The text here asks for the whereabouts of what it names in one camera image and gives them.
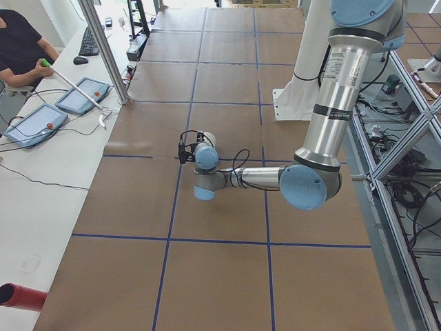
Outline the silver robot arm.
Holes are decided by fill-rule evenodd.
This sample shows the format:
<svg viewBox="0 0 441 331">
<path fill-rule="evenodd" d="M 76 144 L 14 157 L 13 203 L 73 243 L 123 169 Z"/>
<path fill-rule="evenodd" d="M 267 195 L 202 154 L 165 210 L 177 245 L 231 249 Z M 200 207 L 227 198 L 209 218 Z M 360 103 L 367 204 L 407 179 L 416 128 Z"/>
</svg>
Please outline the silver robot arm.
<svg viewBox="0 0 441 331">
<path fill-rule="evenodd" d="M 313 210 L 334 197 L 342 184 L 337 158 L 352 118 L 362 77 L 371 56 L 404 41 L 406 1 L 331 1 L 333 23 L 329 58 L 303 146 L 285 167 L 217 168 L 217 151 L 195 145 L 194 196 L 212 200 L 226 187 L 280 190 L 287 203 Z"/>
</svg>

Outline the person's hand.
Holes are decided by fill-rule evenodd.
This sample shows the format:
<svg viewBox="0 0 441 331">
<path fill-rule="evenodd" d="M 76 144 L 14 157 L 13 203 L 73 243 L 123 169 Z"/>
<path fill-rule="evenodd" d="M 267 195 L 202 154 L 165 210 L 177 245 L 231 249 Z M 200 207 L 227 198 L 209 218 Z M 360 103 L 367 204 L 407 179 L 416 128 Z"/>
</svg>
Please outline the person's hand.
<svg viewBox="0 0 441 331">
<path fill-rule="evenodd" d="M 49 67 L 45 67 L 38 61 L 34 68 L 34 73 L 37 78 L 40 77 L 50 77 L 53 75 L 53 71 Z"/>
</svg>

